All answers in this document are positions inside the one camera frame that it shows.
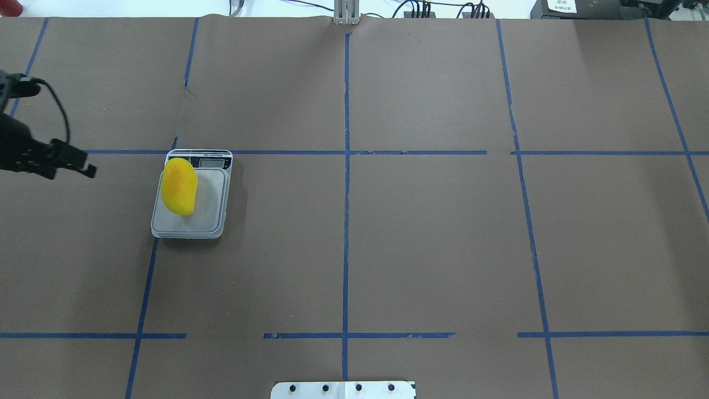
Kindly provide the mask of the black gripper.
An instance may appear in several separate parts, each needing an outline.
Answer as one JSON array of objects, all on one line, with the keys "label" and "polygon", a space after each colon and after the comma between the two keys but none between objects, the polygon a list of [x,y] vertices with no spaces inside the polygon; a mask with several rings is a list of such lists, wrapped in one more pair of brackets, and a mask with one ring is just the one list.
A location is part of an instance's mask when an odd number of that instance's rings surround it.
[{"label": "black gripper", "polygon": [[87,153],[59,139],[43,143],[33,139],[24,123],[1,115],[1,169],[27,172],[53,180],[58,169],[73,170],[88,178],[97,167],[87,163]]}]

